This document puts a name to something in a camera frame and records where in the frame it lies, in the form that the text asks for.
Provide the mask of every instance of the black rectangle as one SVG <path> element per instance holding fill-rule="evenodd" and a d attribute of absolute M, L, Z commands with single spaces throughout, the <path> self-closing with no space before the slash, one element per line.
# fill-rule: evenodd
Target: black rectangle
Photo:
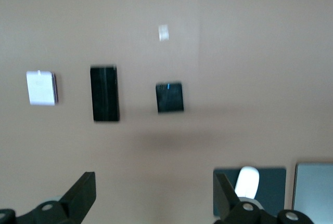
<path fill-rule="evenodd" d="M 119 121 L 117 68 L 91 67 L 94 121 Z"/>
<path fill-rule="evenodd" d="M 259 171 L 259 185 L 255 199 L 264 207 L 265 211 L 273 216 L 285 207 L 286 168 L 263 167 Z M 235 188 L 241 168 L 216 168 L 213 174 L 225 174 L 233 188 Z M 215 216 L 219 215 L 213 205 Z"/>
<path fill-rule="evenodd" d="M 182 84 L 159 83 L 156 85 L 158 112 L 184 111 Z"/>

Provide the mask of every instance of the black box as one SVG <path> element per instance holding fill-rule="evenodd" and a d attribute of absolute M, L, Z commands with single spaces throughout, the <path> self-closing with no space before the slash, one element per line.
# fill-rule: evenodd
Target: black box
<path fill-rule="evenodd" d="M 117 68 L 91 67 L 94 121 L 119 121 Z"/>
<path fill-rule="evenodd" d="M 156 98 L 159 113 L 184 111 L 182 84 L 179 82 L 156 84 Z"/>

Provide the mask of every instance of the black clamp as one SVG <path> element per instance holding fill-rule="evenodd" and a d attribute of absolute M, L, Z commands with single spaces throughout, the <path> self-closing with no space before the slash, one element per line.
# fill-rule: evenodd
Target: black clamp
<path fill-rule="evenodd" d="M 254 203 L 240 201 L 225 174 L 214 175 L 214 194 L 220 216 L 215 224 L 313 224 L 299 211 L 285 209 L 274 217 Z"/>
<path fill-rule="evenodd" d="M 95 200 L 95 173 L 85 172 L 59 201 L 44 202 L 20 217 L 0 209 L 0 224 L 79 224 Z"/>

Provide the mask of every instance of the silver screen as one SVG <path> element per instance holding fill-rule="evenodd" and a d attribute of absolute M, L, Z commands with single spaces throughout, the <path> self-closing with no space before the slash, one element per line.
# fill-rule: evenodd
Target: silver screen
<path fill-rule="evenodd" d="M 314 224 L 333 224 L 333 163 L 300 163 L 296 166 L 293 209 Z"/>

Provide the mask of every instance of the mouse pad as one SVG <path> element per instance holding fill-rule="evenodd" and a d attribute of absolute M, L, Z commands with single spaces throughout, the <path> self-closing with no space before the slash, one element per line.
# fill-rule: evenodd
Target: mouse pad
<path fill-rule="evenodd" d="M 259 186 L 255 199 L 261 203 L 264 210 L 270 215 L 277 214 L 285 207 L 286 169 L 282 167 L 257 168 L 259 171 Z M 215 174 L 225 174 L 231 185 L 235 188 L 241 168 L 216 168 Z M 213 206 L 215 216 L 219 216 Z"/>

